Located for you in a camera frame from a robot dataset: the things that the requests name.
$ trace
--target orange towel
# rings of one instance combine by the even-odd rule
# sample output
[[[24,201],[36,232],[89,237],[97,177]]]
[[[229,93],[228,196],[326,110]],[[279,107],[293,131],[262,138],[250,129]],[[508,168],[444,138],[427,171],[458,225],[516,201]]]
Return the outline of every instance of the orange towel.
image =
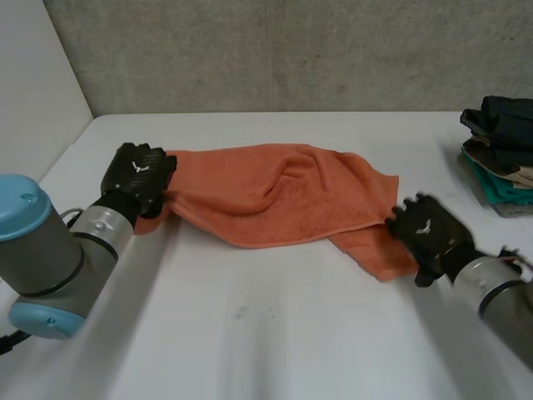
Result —
[[[167,154],[177,156],[167,210],[158,220],[139,220],[137,234],[155,229],[170,209],[242,248],[324,237],[382,281],[417,270],[384,225],[398,177],[356,154],[302,144]]]

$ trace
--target stack of folded clothes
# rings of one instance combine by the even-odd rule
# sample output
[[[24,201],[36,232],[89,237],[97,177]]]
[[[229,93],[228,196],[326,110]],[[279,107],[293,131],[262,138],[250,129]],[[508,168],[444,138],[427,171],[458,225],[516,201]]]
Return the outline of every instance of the stack of folded clothes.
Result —
[[[502,217],[533,215],[533,99],[489,96],[465,110],[472,131],[462,152]]]

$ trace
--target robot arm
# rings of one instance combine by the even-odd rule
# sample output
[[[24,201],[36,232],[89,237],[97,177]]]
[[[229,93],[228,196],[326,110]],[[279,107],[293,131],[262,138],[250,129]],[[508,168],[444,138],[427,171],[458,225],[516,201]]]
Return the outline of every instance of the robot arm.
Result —
[[[137,218],[161,212],[162,192],[176,165],[160,148],[124,144],[102,180],[102,196],[70,232],[34,181],[0,176],[0,277],[19,294],[11,324],[42,338],[74,336],[132,238]]]
[[[533,282],[521,280],[514,252],[491,257],[476,249],[468,229],[431,196],[395,207],[386,221],[420,264],[415,283],[428,287],[446,275],[456,291],[533,370]]]

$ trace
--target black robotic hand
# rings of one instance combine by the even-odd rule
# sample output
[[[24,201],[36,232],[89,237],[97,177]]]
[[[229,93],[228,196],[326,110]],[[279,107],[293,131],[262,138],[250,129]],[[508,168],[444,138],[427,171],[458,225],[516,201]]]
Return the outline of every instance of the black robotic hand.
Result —
[[[103,177],[102,196],[126,194],[138,206],[141,216],[155,218],[161,213],[162,192],[168,188],[176,166],[176,157],[167,156],[160,147],[124,143]]]
[[[446,262],[448,255],[456,248],[467,248],[469,255],[477,254],[470,231],[432,196],[417,194],[416,201],[406,199],[404,204],[405,209],[392,209],[395,218],[388,218],[386,225],[420,264],[416,285],[430,286],[445,273],[453,280],[454,272],[448,270],[450,263]]]

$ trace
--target white table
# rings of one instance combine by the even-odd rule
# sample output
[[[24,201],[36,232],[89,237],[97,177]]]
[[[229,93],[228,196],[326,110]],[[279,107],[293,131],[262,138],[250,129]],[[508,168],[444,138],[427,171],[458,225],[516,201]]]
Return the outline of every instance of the white table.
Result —
[[[456,112],[100,117],[42,186],[87,206],[124,142],[167,149],[309,143],[399,174],[399,198],[434,193],[477,242],[533,257],[533,218],[478,202],[456,157]],[[0,316],[1,332],[6,304]],[[531,399],[533,376],[445,279],[379,283],[327,240],[243,250],[177,219],[136,238],[69,342],[31,338],[0,357],[2,399]]]

